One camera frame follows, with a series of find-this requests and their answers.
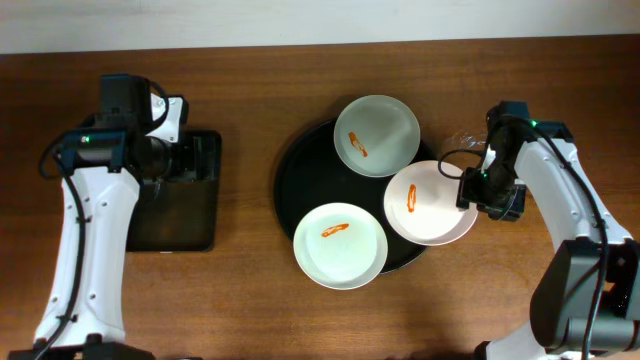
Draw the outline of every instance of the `white bowl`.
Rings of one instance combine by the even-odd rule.
[[[457,176],[462,170],[442,163]],[[413,163],[398,172],[387,185],[384,212],[391,227],[403,238],[420,245],[444,245],[464,235],[478,217],[475,204],[469,210],[456,207],[458,180],[438,172],[437,161]]]
[[[370,95],[340,113],[333,142],[338,156],[351,170],[384,177],[411,163],[420,146],[420,125],[400,100]]]
[[[331,203],[302,218],[293,236],[293,251],[313,281],[349,290],[369,283],[382,271],[388,247],[382,226],[371,214],[355,205]]]

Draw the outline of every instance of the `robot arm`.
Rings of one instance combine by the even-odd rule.
[[[181,131],[187,110],[145,78],[103,76],[101,112],[52,144],[65,207],[55,278],[33,350],[9,359],[154,359],[124,345],[124,256],[141,186],[211,176],[207,135]]]
[[[528,119],[523,103],[503,102],[492,109],[488,154],[479,168],[461,178],[458,206],[470,202],[492,219],[516,220],[524,210],[525,185],[532,192],[556,251],[530,307],[530,322],[506,338],[484,343],[477,359],[579,359],[596,278],[601,233],[586,194],[546,139],[528,127],[540,127],[564,159],[571,163],[604,215],[611,257],[607,281],[613,288],[602,296],[591,337],[592,354],[640,348],[640,246],[611,216],[580,167],[569,131],[561,123],[522,121],[501,124],[504,115]]]

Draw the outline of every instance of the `orange food item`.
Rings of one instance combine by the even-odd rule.
[[[332,226],[332,227],[330,227],[327,230],[322,232],[322,237],[329,237],[329,236],[337,233],[338,231],[344,230],[344,229],[346,229],[348,227],[349,227],[349,224],[340,224],[340,225]]]
[[[414,184],[411,184],[411,186],[409,186],[407,208],[409,208],[409,212],[413,212],[416,209],[416,186]]]
[[[367,154],[367,149],[364,148],[364,145],[362,145],[360,140],[358,140],[355,133],[349,133],[349,140],[351,140],[351,145],[356,148],[356,150],[360,151],[362,156],[367,157],[369,155]]]

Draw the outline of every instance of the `wooden table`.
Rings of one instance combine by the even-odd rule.
[[[302,273],[278,225],[280,156],[294,134],[362,95],[405,102],[436,150],[457,132],[485,132],[498,101],[525,100],[533,117],[567,123],[599,195],[640,236],[639,44],[620,36],[0,56],[0,354],[30,347],[53,278],[62,197],[36,162],[55,135],[98,110],[101,74],[139,74],[184,94],[189,126],[223,139],[213,251],[126,257],[130,345],[161,359],[452,359],[527,321],[553,255],[533,199],[518,223],[480,216],[461,240],[339,292]]]

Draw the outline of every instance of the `round black tray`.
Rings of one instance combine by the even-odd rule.
[[[387,236],[389,253],[382,273],[396,270],[420,256],[426,247],[398,235],[384,215],[384,192],[392,176],[362,176],[340,160],[333,145],[335,124],[334,119],[307,131],[283,156],[273,189],[280,225],[293,240],[298,223],[316,207],[334,202],[359,206],[380,222]],[[421,142],[411,162],[423,160],[435,160],[435,156]]]

